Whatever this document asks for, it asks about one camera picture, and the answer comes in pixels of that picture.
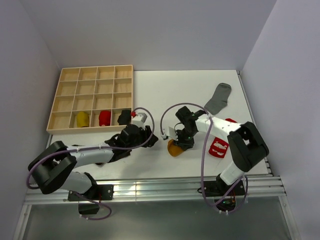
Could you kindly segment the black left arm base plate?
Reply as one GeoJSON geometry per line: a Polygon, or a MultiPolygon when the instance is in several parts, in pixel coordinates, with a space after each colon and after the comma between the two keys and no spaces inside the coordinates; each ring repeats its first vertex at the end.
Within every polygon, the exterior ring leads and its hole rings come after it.
{"type": "Polygon", "coordinates": [[[110,201],[113,199],[114,185],[112,184],[99,184],[88,190],[84,194],[78,196],[74,191],[69,191],[67,200],[69,202],[85,201],[110,201]]]}

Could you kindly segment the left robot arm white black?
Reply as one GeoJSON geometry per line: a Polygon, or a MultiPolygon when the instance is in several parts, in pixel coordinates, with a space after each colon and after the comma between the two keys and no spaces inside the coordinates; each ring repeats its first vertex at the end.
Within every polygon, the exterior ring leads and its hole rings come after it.
{"type": "Polygon", "coordinates": [[[96,180],[75,168],[116,162],[130,156],[134,149],[153,147],[158,140],[150,126],[129,124],[98,146],[67,146],[61,140],[55,141],[29,164],[29,176],[35,182],[28,187],[40,189],[44,195],[68,190],[93,200],[100,194],[96,180]]]}

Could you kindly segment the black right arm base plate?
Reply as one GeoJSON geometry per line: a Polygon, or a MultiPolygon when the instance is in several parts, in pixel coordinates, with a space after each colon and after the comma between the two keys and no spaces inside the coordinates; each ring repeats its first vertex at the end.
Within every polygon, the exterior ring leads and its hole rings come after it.
{"type": "MultiPolygon", "coordinates": [[[[208,180],[204,181],[204,194],[206,197],[222,197],[232,185],[226,185],[223,181],[208,180]]],[[[242,180],[240,180],[228,193],[228,196],[244,196],[245,187],[242,180]]]]}

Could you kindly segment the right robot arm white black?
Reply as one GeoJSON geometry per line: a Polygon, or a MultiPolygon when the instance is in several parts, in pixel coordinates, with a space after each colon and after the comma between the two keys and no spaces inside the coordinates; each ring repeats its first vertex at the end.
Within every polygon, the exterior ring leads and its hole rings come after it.
{"type": "Polygon", "coordinates": [[[175,116],[183,129],[176,130],[175,136],[168,142],[167,150],[171,156],[177,157],[193,148],[197,133],[221,139],[220,145],[230,150],[232,161],[216,177],[210,188],[213,197],[229,194],[240,177],[269,155],[267,144],[252,122],[240,124],[208,116],[204,110],[192,112],[186,106],[180,108],[175,116]]]}

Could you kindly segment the mustard yellow striped sock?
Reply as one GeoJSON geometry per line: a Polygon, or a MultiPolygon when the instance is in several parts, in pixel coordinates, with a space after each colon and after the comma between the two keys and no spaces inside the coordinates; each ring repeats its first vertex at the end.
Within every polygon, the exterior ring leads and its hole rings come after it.
{"type": "Polygon", "coordinates": [[[184,150],[180,146],[175,145],[175,141],[173,139],[168,141],[167,151],[174,158],[181,155],[184,152],[184,150]]]}

